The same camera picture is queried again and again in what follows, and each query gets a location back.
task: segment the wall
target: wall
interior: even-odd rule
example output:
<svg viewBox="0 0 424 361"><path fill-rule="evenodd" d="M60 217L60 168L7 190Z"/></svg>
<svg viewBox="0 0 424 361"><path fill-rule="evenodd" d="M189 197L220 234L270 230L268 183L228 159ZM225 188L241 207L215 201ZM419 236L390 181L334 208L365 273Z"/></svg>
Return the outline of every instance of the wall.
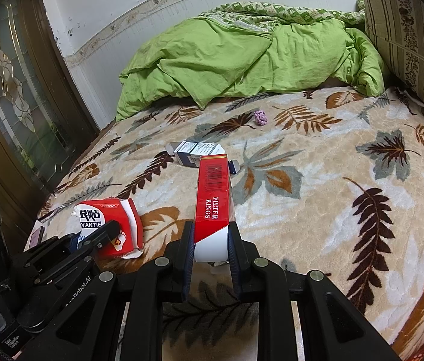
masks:
<svg viewBox="0 0 424 361"><path fill-rule="evenodd" d="M44 0L57 45L99 127L115 116L118 74L141 43L179 21L236 0ZM355 0L255 0L354 10Z"/></svg>

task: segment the metal screw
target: metal screw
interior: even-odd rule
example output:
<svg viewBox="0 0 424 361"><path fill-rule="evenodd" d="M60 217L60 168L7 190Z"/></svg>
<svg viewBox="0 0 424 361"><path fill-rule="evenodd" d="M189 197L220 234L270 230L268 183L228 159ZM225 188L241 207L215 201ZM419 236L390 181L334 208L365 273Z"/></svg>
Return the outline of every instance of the metal screw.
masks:
<svg viewBox="0 0 424 361"><path fill-rule="evenodd" d="M254 260L255 266L266 267L269 264L269 261L266 258L255 258Z"/></svg>
<svg viewBox="0 0 424 361"><path fill-rule="evenodd" d="M322 281L324 279L324 273L319 270L312 270L309 275L314 281Z"/></svg>
<svg viewBox="0 0 424 361"><path fill-rule="evenodd" d="M158 257L155 259L155 264L160 267L167 266L169 262L170 261L167 257Z"/></svg>
<svg viewBox="0 0 424 361"><path fill-rule="evenodd" d="M100 273L100 275L98 276L98 278L102 282L108 282L111 279L113 279L113 273L111 271L104 271L103 273Z"/></svg>

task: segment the brown striped headboard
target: brown striped headboard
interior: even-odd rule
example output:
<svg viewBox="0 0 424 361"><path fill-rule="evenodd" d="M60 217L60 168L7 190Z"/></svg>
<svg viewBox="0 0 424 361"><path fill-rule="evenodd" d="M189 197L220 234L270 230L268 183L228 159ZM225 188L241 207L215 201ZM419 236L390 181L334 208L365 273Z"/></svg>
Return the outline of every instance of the brown striped headboard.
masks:
<svg viewBox="0 0 424 361"><path fill-rule="evenodd" d="M424 102L424 3L365 0L365 30L392 72Z"/></svg>

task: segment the green duvet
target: green duvet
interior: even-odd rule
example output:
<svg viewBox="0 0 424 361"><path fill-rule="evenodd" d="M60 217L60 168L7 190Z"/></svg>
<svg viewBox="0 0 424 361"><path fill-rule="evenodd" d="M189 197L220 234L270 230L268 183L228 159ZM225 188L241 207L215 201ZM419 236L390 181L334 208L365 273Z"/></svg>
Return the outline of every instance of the green duvet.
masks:
<svg viewBox="0 0 424 361"><path fill-rule="evenodd" d="M363 0L358 0L363 8ZM120 74L117 121L171 95L203 109L219 96L314 88L329 76L367 96L384 91L385 65L357 28L359 12L225 4L144 43Z"/></svg>

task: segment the door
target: door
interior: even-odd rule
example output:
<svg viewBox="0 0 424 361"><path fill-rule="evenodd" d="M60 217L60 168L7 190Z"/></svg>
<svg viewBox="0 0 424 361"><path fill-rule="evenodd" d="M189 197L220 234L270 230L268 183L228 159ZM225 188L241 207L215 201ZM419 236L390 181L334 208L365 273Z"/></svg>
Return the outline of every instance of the door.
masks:
<svg viewBox="0 0 424 361"><path fill-rule="evenodd" d="M98 134L49 34L39 0L0 0L0 211L12 253Z"/></svg>

